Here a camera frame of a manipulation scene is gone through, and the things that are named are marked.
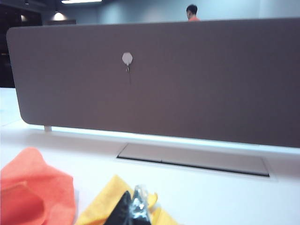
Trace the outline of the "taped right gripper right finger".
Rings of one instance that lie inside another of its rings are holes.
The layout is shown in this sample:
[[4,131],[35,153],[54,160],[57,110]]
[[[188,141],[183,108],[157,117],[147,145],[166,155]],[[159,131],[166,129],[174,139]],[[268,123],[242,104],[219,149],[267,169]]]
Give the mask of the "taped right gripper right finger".
[[133,225],[151,225],[148,206],[147,190],[141,185],[135,186],[131,200],[131,221]]

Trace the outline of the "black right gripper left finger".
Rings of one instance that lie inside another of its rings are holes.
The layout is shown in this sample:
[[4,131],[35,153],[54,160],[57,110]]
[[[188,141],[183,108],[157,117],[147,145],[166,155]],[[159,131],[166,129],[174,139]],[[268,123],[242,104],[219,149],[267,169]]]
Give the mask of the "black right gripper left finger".
[[129,215],[130,204],[131,195],[126,191],[107,218],[105,225],[132,225],[132,220]]

